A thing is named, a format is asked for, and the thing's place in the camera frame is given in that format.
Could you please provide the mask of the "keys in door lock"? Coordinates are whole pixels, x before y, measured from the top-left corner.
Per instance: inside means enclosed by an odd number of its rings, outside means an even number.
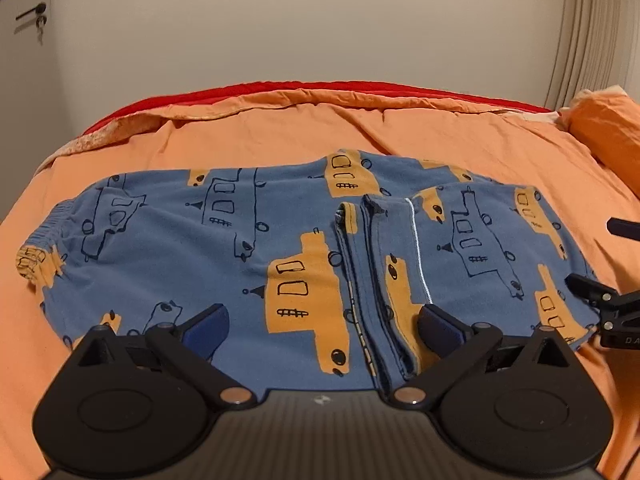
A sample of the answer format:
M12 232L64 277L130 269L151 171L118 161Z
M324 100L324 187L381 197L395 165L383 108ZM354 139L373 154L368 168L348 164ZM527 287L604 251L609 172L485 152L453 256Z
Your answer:
M44 28L47 25L47 21L48 21L48 18L46 14L40 14L36 18L35 25L37 29L38 44L43 44L43 33L44 33Z

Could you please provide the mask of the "orange pillow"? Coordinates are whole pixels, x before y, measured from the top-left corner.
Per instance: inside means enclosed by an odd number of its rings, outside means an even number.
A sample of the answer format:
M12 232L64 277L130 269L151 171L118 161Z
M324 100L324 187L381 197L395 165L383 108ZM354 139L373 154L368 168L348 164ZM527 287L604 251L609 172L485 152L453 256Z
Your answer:
M621 86L582 90L559 121L639 196L639 104Z

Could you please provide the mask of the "white door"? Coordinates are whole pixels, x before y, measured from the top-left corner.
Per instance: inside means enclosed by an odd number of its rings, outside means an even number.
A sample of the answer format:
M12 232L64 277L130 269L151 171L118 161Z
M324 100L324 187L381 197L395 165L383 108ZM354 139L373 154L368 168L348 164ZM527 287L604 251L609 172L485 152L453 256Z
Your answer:
M48 21L38 44L41 1ZM6 216L47 156L76 132L55 47L54 0L1 0L1 214Z

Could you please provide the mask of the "red bed sheet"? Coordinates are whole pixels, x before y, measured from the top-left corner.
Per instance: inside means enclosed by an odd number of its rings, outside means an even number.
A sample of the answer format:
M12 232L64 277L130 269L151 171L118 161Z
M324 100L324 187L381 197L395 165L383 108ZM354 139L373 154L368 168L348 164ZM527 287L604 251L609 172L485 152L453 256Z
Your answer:
M390 96L391 98L455 99L477 104L502 106L510 108L511 110L517 110L518 112L548 112L548 108L520 101L488 98L487 96L474 96L474 94L464 94L446 90L413 87L407 86L406 84L392 84L391 82L385 81L254 81L243 82L242 84L232 84L227 87L172 94L171 96L151 96L150 98L131 103L119 110L115 110L114 113L103 117L87 128L82 135L85 136L86 134L95 132L99 128L107 125L113 119L121 118L135 112L142 112L142 110L152 110L152 108L167 105L207 105L214 104L225 99L236 98L237 96L249 96L250 94L260 92L284 90L335 90L374 94L375 96Z

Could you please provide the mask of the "beige pleated curtain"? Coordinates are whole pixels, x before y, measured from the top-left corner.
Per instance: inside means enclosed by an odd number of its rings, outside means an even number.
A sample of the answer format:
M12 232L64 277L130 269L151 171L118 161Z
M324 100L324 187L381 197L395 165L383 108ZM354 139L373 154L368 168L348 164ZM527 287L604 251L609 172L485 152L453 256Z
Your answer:
M563 0L544 106L567 106L582 90L628 90L638 42L639 0Z

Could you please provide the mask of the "orange duvet cover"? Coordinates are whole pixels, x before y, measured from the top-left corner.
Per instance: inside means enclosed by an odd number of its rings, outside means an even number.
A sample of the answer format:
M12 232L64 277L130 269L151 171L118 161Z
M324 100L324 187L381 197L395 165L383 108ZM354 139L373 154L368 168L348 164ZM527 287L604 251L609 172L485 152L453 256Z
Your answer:
M341 148L425 158L540 189L602 282L639 286L639 247L609 218L637 220L639 196L559 121L455 99L284 90L167 105L111 120L40 162L1 225L1 474L47 471L32 412L66 358L15 257L52 207L119 171L312 162Z

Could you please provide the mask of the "blue pants with orange cars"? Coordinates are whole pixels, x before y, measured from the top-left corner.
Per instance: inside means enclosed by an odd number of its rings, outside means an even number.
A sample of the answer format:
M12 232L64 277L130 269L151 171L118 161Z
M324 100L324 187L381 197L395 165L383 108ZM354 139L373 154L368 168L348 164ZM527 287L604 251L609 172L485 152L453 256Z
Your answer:
M591 268L540 192L468 170L341 150L306 165L113 174L57 204L16 256L55 333L184 337L256 393L393 390L460 334L432 304L512 336L578 346Z

